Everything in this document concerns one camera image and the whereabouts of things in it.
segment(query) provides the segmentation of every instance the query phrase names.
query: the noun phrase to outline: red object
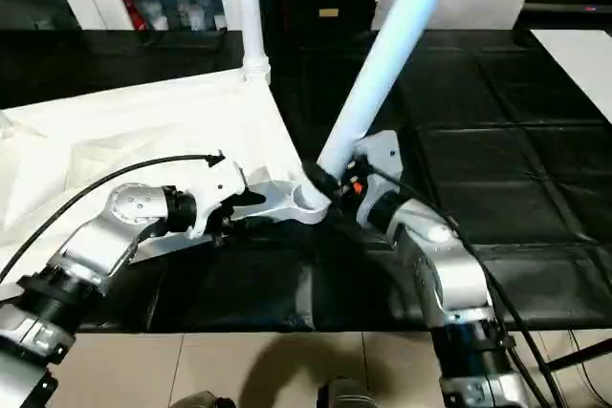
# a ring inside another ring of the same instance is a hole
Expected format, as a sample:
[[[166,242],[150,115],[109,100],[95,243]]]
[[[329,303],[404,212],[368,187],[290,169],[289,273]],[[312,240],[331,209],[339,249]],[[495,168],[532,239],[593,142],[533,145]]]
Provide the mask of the red object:
[[[136,10],[136,5],[134,5],[134,0],[123,0],[123,4],[127,8],[127,14],[130,15],[130,20],[132,21],[132,26],[136,31],[146,31],[146,21],[142,17],[141,13]]]

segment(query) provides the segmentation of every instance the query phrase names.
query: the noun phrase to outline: light blue pole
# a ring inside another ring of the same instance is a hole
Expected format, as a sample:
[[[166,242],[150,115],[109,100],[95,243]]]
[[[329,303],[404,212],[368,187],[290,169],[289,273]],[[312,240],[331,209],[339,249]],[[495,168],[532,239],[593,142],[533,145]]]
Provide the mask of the light blue pole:
[[[374,121],[438,1],[395,0],[318,157],[318,164],[336,178]]]

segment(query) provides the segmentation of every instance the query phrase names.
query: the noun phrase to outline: white tube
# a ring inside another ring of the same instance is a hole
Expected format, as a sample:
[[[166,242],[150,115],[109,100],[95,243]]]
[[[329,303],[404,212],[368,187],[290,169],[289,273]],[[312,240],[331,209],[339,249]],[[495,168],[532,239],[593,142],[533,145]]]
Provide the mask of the white tube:
[[[318,157],[318,164],[337,179],[350,161],[355,142],[374,121],[437,3],[395,0]]]
[[[245,78],[264,76],[270,82],[270,63],[264,50],[259,0],[240,0],[240,13],[242,16],[242,43],[245,49],[242,61]]]

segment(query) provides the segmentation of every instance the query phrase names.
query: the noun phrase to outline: black table surface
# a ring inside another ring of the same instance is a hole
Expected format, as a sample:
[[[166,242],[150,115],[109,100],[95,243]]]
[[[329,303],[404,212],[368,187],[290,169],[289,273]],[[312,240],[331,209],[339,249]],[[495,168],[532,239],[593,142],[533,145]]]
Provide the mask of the black table surface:
[[[372,33],[270,46],[272,91],[315,158]],[[0,34],[0,108],[240,66],[239,32]],[[449,212],[532,329],[612,327],[612,131],[530,32],[427,32],[371,129]],[[84,331],[420,330],[410,271],[331,212],[126,269]]]

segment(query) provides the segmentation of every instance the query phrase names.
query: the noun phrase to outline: beige floor tile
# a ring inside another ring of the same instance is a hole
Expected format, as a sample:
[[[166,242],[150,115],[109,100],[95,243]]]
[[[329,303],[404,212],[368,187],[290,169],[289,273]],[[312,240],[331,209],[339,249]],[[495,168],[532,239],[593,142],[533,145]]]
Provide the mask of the beige floor tile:
[[[542,352],[544,359],[550,361],[557,357],[571,353],[575,347],[566,331],[532,333],[535,343]],[[602,339],[610,337],[610,331],[579,331],[576,332],[581,347],[594,344]],[[546,387],[544,377],[539,373],[536,361],[529,350],[525,339],[520,333],[514,333],[516,346],[525,364],[530,367],[535,382],[539,385],[544,395],[550,399],[550,393]],[[612,373],[612,357],[601,357],[591,360],[587,365],[587,371],[598,392],[608,400],[612,400],[612,388],[609,388],[609,377]],[[589,391],[585,384],[584,373],[580,366],[570,367],[553,373],[557,385],[559,385],[568,406],[574,408],[591,408],[600,406],[597,399]]]
[[[429,333],[365,333],[370,389],[383,408],[443,407]]]
[[[209,390],[240,408],[314,408],[334,376],[365,381],[361,333],[186,335],[172,401]]]
[[[167,408],[183,336],[82,334],[53,368],[53,408]]]
[[[574,341],[568,332],[542,332],[542,338],[549,360],[567,355],[576,350]],[[575,331],[581,348],[612,337],[610,330]],[[586,371],[597,391],[608,401],[612,401],[612,387],[610,387],[610,374],[612,374],[612,355],[603,355],[585,363]],[[567,401],[572,407],[597,406],[597,398],[587,385],[586,377],[580,365],[566,368],[556,372],[561,388]]]
[[[556,335],[554,333],[556,332],[532,332],[531,333],[537,345],[537,348],[541,352],[542,357],[544,357],[545,361],[550,360],[550,356],[548,355],[547,348],[544,345],[544,340],[548,339],[549,346],[556,346],[557,345],[556,343],[559,340],[560,335]],[[518,351],[518,354],[521,357],[521,360],[523,360],[523,362],[527,366],[528,370],[530,371],[532,377],[535,380],[535,383],[539,386],[540,390],[542,391],[542,394],[544,394],[544,396],[549,401],[552,401],[552,397],[547,388],[544,376],[542,376],[542,374],[540,373],[537,367],[536,358],[534,357],[531,350],[529,349],[529,346],[527,345],[527,341],[525,340],[525,338],[523,337],[521,333],[512,333],[512,335],[514,337],[514,340],[516,341],[516,350]],[[561,394],[565,397],[565,392],[563,390],[564,388],[561,384],[562,378],[560,378],[559,375],[557,374],[553,374],[553,378],[557,382],[557,386],[561,390]],[[536,399],[534,398],[533,394],[531,393],[531,391],[529,391],[529,389],[527,389],[527,386],[525,386],[525,388],[531,400],[532,405],[537,406]]]

